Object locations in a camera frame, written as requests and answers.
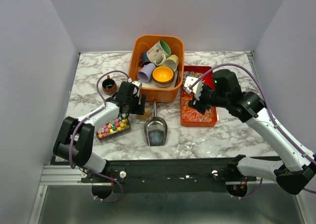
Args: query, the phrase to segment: white wall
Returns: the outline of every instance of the white wall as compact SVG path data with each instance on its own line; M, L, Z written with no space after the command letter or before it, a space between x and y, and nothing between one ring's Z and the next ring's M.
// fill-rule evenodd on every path
M80 52L132 50L144 34L186 50L253 50L282 0L52 0Z
M0 222L27 223L78 62L50 0L0 0Z
M316 152L316 1L284 0L254 59L273 112ZM316 178L308 187L316 190ZM314 224L316 195L303 193Z

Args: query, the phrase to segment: metal scoop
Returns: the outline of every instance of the metal scoop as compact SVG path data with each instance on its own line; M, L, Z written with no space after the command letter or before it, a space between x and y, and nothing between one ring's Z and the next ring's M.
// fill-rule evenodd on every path
M157 117L156 101L154 102L154 117L146 121L144 132L149 146L163 146L165 144L168 126L164 119Z

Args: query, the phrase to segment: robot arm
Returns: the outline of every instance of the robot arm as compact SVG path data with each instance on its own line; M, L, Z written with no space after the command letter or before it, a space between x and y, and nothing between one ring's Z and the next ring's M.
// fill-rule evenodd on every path
M229 113L238 117L249 127L257 131L268 144L278 153L282 161L258 160L240 155L233 164L235 172L243 176L258 176L277 182L291 194L298 194L314 177L316 166L306 155L313 157L314 153L299 143L279 122L286 134L298 143L305 156L278 131L271 122L265 102L254 92L242 92L235 73L230 70L218 70L213 74L215 90L201 81L192 90L190 86L197 78L187 77L185 88L187 93L194 93L189 106L204 114L213 107L226 108Z
M72 149L72 158L76 165L85 167L97 173L107 174L109 162L92 152L95 132L105 123L116 119L120 114L144 114L146 95L141 95L142 83L139 81L122 82L114 97L90 113L79 118L67 117L60 128L53 153L69 160L71 136L76 126L83 120L77 131L77 137Z

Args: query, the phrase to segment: brown mug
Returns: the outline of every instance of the brown mug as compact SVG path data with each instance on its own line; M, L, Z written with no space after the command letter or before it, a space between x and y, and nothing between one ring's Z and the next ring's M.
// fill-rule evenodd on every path
M102 82L102 89L106 94L113 94L117 91L117 84L108 75L107 79Z

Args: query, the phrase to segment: marble tabletop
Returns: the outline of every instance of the marble tabletop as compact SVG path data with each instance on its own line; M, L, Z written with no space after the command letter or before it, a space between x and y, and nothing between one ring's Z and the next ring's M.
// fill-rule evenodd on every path
M67 116L78 117L101 105L95 84L104 73L112 70L128 72L131 52L83 53L80 56ZM215 66L221 63L236 63L251 70L245 52L186 52L185 65ZM251 78L240 69L227 67L237 74L243 90L256 91ZM112 78L118 86L126 77L114 73ZM158 116L168 125L165 146L150 147L144 135L144 122L130 115L132 131L116 139L100 142L94 138L93 151L108 160L121 159L169 159L208 158L277 155L261 136L225 109L217 108L218 122L213 128L183 127L180 124L179 93L170 104L158 103ZM195 144L179 146L178 140L184 134L191 134Z

